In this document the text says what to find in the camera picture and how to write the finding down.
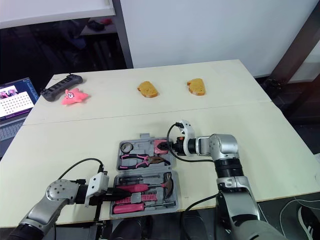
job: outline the laptop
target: laptop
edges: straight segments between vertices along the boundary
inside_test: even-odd
[[[0,85],[0,158],[5,154],[38,98],[28,77]]]

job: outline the laptop screen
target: laptop screen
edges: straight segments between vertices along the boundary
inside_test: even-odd
[[[0,85],[0,121],[29,113],[38,98],[29,78]]]

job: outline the black game controller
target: black game controller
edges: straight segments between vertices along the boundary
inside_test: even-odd
[[[84,80],[81,76],[69,74],[65,79],[57,82],[55,85],[49,87],[48,89],[43,89],[40,94],[44,97],[45,100],[53,102],[54,100],[56,100],[56,96],[59,93],[64,92],[66,89],[75,84],[81,84],[83,81]]]

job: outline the black cable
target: black cable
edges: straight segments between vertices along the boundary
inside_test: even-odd
[[[203,203],[203,202],[205,202],[205,201],[208,201],[208,200],[210,200],[210,199],[214,199],[218,194],[219,194],[219,193],[217,193],[217,194],[215,194],[215,195],[213,195],[213,196],[206,197],[206,198],[204,198],[204,199],[201,199],[201,200],[199,200],[199,201],[196,201],[196,202],[192,203],[190,206],[188,206],[188,207],[186,208],[185,211],[183,211],[183,212],[181,213],[181,217],[180,217],[181,233],[184,234],[185,237],[186,237],[188,240],[192,240],[192,239],[190,238],[189,234],[187,233],[187,231],[186,231],[186,229],[185,229],[185,212],[189,211],[189,210],[190,210],[191,208],[193,208],[195,205],[198,205],[198,204]]]
[[[93,160],[93,161],[96,161],[98,163],[100,163],[100,166],[99,166],[99,170],[98,170],[98,173],[99,172],[102,172],[103,170],[103,167],[104,167],[104,164],[102,163],[102,161],[100,161],[99,159],[96,159],[96,158],[86,158],[86,159],[83,159],[81,161],[78,161],[76,162],[75,164],[73,164],[71,167],[69,167],[64,173],[62,173],[62,175],[58,178],[58,180],[62,179],[64,177],[64,175],[66,175],[71,169],[73,169],[75,166],[77,166],[78,164],[80,163],[83,163],[85,161],[89,161],[89,160]]]
[[[213,240],[217,240],[217,225],[218,225],[218,208],[215,206],[214,222],[213,222]]]
[[[168,149],[169,149],[170,153],[171,153],[176,159],[179,159],[179,160],[184,161],[184,162],[187,162],[187,163],[199,163],[199,162],[210,162],[210,163],[213,163],[214,161],[211,160],[211,159],[201,159],[201,160],[187,160],[187,159],[183,159],[183,158],[177,156],[177,155],[174,153],[174,151],[172,151],[171,146],[170,146],[170,144],[169,144],[169,134],[170,134],[172,128],[173,128],[174,126],[177,126],[177,124],[179,124],[179,123],[176,122],[175,124],[173,124],[173,125],[169,128],[168,133],[166,134],[166,142],[167,142]]]
[[[53,224],[53,234],[54,234],[53,240],[57,240],[57,228],[56,228],[56,224]]]

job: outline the toast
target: toast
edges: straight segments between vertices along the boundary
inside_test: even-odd
[[[144,81],[138,86],[138,90],[145,98],[154,98],[158,96],[158,91],[149,81]]]
[[[206,94],[205,84],[201,78],[192,79],[187,82],[187,85],[189,86],[189,92],[194,95],[202,96]]]

